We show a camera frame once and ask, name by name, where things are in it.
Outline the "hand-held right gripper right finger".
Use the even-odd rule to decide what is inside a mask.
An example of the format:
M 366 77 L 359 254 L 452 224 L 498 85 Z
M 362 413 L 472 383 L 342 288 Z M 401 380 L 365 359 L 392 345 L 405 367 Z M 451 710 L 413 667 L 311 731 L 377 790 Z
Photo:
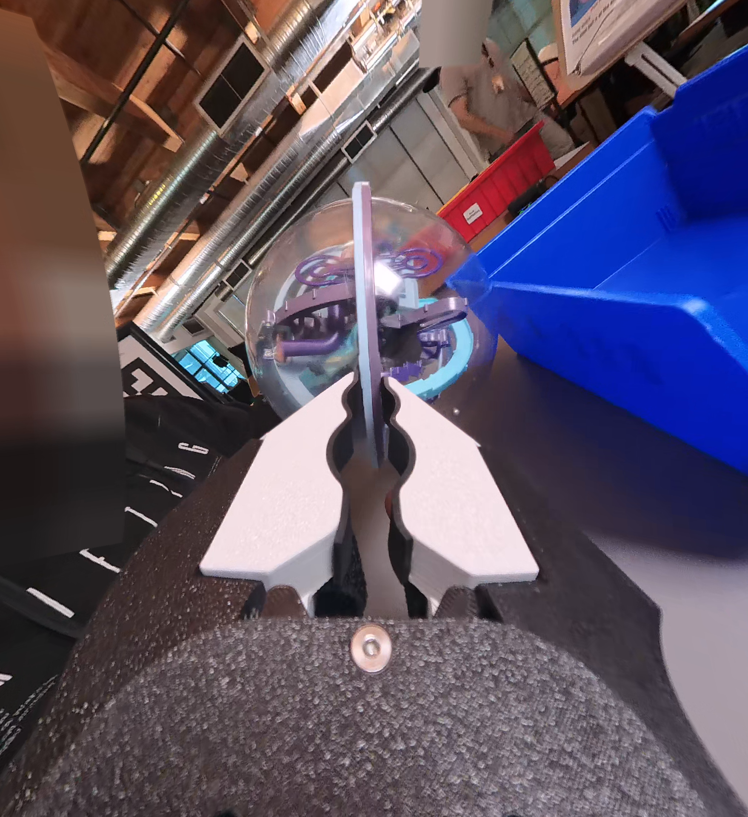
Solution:
M 438 604 L 452 587 L 531 583 L 539 565 L 480 445 L 388 377 L 389 456 L 400 472 L 393 522 L 407 543 L 407 581 Z

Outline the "person's black sweatshirt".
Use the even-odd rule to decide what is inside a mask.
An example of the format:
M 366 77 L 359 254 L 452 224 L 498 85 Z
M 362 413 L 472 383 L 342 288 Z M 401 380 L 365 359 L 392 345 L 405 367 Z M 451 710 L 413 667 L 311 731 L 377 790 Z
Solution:
M 123 541 L 0 568 L 0 772 L 144 538 L 218 465 L 279 423 L 263 398 L 132 396 L 124 398 L 124 414 Z

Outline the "printed instruction sheet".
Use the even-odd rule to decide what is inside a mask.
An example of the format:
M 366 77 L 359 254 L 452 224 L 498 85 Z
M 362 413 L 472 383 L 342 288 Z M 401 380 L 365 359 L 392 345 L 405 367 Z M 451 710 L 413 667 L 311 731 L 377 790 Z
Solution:
M 597 74 L 674 15 L 685 1 L 561 1 L 566 75 Z

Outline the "instruction sheet on stand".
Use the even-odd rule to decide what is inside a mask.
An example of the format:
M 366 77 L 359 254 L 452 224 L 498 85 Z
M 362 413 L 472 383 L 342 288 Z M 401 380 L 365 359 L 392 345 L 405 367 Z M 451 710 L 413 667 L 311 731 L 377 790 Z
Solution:
M 657 27 L 643 41 L 633 46 L 621 59 L 606 67 L 597 74 L 589 76 L 566 75 L 563 69 L 563 43 L 560 32 L 560 23 L 557 21 L 558 2 L 552 1 L 551 9 L 555 26 L 557 61 L 559 65 L 559 79 L 557 82 L 558 101 L 564 105 L 571 104 L 578 100 L 581 94 L 589 91 L 590 86 L 600 79 L 602 74 L 609 70 L 616 63 L 623 61 L 629 67 L 633 67 L 649 79 L 659 90 L 670 98 L 674 98 L 679 87 L 687 81 L 670 59 L 681 52 L 699 43 L 703 37 L 712 29 L 716 21 L 723 15 L 731 12 L 735 7 L 744 6 L 748 8 L 748 2 L 713 2 L 704 11 L 699 11 L 696 2 L 686 2 L 674 15 L 669 17 L 659 27 Z M 654 47 L 649 46 L 647 40 L 661 28 L 669 19 L 683 11 L 688 17 L 688 24 L 682 28 L 671 41 L 671 45 L 665 54 L 658 53 Z

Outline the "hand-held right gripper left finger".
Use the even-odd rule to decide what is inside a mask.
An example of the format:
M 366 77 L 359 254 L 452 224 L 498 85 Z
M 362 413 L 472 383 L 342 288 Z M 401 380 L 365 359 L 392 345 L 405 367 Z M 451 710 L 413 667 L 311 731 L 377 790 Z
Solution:
M 359 549 L 340 472 L 353 453 L 343 376 L 267 432 L 203 556 L 203 575 L 294 589 L 310 611 L 359 611 Z

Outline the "ceiling air vent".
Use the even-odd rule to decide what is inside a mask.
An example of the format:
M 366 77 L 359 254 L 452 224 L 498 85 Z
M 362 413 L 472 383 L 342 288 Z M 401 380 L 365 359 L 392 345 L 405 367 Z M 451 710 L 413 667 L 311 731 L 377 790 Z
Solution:
M 243 35 L 206 80 L 194 106 L 203 120 L 223 135 L 269 73 L 267 59 Z

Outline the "silver ceiling duct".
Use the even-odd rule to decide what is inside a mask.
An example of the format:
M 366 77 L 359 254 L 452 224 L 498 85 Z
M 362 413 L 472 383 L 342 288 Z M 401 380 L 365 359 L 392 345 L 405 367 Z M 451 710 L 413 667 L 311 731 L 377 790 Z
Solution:
M 134 322 L 160 342 L 218 281 L 316 172 L 366 124 L 374 108 L 417 73 L 422 2 L 284 2 L 277 15 L 248 13 L 242 34 L 270 66 L 265 81 L 223 135 L 203 120 L 118 231 L 104 257 L 122 320 L 198 210 L 226 178 L 246 169 L 263 136 L 296 114 L 264 161 L 142 306 Z

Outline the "blue plastic bin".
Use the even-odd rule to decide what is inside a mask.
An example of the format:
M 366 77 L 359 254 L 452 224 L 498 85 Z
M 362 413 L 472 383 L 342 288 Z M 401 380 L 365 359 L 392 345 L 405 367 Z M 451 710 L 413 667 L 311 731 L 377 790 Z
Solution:
M 748 44 L 449 285 L 519 355 L 748 476 Z

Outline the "black framed tag sign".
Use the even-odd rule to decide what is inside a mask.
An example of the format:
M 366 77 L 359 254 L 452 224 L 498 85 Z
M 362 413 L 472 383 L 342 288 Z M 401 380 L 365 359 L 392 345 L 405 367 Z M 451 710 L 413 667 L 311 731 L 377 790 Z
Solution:
M 185 396 L 209 403 L 250 405 L 260 389 L 243 360 L 243 346 L 227 348 L 204 323 L 183 323 L 159 342 L 134 321 L 117 327 L 123 396 Z

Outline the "red plastic bin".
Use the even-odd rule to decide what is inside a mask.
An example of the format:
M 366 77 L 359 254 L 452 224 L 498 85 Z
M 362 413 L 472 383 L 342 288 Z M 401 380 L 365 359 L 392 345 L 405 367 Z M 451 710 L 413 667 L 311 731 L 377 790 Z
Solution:
M 553 171 L 554 160 L 541 136 L 543 127 L 543 122 L 534 123 L 438 211 L 464 240 L 487 229 Z

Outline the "clear plastic maze ball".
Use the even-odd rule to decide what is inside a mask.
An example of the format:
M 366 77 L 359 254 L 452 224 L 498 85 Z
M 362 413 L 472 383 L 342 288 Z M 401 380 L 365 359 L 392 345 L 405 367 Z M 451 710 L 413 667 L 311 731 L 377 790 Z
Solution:
M 281 422 L 255 466 L 293 485 L 336 479 L 356 437 L 374 467 L 440 480 L 479 444 L 453 402 L 492 361 L 475 314 L 488 275 L 433 213 L 355 185 L 284 231 L 249 291 L 249 358 Z

